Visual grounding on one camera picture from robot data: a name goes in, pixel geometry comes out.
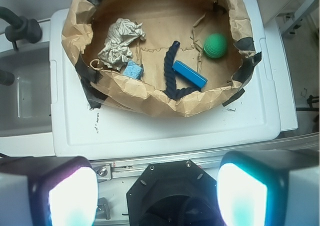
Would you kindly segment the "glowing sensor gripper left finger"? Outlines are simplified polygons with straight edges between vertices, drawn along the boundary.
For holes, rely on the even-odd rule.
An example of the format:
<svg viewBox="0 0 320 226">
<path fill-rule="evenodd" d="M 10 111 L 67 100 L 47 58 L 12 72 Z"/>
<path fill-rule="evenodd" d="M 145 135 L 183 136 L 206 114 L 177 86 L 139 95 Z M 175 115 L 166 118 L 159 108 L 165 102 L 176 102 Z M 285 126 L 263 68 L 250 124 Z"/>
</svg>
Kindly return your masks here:
<svg viewBox="0 0 320 226">
<path fill-rule="evenodd" d="M 93 225 L 98 180 L 82 157 L 0 160 L 1 225 Z"/>
</svg>

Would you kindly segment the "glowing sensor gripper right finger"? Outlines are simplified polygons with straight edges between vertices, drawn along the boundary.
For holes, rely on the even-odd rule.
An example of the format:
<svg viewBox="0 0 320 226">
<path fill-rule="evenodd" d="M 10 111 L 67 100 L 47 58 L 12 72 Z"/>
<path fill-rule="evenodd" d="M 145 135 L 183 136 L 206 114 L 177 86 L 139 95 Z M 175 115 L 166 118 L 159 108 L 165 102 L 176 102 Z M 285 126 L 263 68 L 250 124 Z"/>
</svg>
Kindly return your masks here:
<svg viewBox="0 0 320 226">
<path fill-rule="evenodd" d="M 234 150 L 217 175 L 217 200 L 226 225 L 319 225 L 320 153 Z"/>
</svg>

